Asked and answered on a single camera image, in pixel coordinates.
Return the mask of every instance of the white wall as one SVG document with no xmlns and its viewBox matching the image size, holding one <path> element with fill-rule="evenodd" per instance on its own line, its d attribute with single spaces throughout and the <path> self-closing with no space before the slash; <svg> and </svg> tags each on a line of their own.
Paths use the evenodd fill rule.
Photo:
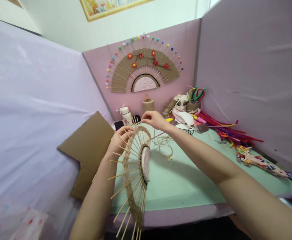
<svg viewBox="0 0 292 240">
<path fill-rule="evenodd" d="M 0 0 L 0 20 L 41 34 L 28 13 L 7 0 Z"/>
<path fill-rule="evenodd" d="M 43 37 L 77 51 L 98 48 L 143 32 L 191 21 L 209 8 L 209 0 L 154 0 L 87 22 L 79 0 L 21 0 Z"/>
</svg>

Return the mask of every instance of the cardboard piece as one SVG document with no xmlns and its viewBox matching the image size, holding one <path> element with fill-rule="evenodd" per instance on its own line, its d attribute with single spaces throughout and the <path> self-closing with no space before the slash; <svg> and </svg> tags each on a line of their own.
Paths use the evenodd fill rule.
<svg viewBox="0 0 292 240">
<path fill-rule="evenodd" d="M 70 193 L 72 197 L 84 200 L 113 135 L 112 127 L 96 112 L 57 147 L 80 162 L 80 172 Z"/>
</svg>

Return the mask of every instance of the glue bottle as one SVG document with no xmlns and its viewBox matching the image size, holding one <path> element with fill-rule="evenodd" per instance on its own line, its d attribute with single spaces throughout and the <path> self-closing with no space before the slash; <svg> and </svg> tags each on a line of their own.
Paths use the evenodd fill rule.
<svg viewBox="0 0 292 240">
<path fill-rule="evenodd" d="M 123 122 L 126 126 L 133 125 L 133 117 L 132 114 L 129 111 L 128 107 L 121 107 L 119 109 L 120 114 L 123 116 Z"/>
</svg>

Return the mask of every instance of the pink fabric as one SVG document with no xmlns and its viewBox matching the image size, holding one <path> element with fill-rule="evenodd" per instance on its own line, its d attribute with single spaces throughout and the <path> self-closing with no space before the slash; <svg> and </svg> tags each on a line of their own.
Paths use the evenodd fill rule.
<svg viewBox="0 0 292 240">
<path fill-rule="evenodd" d="M 46 213 L 0 200 L 0 240 L 36 240 L 48 218 Z"/>
</svg>

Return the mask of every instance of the yellow object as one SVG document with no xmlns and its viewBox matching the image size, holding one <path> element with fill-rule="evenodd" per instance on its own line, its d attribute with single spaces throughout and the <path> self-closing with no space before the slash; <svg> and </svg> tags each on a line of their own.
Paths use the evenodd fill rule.
<svg viewBox="0 0 292 240">
<path fill-rule="evenodd" d="M 197 116 L 196 115 L 191 114 L 191 116 L 193 116 L 194 120 L 197 120 Z"/>
</svg>

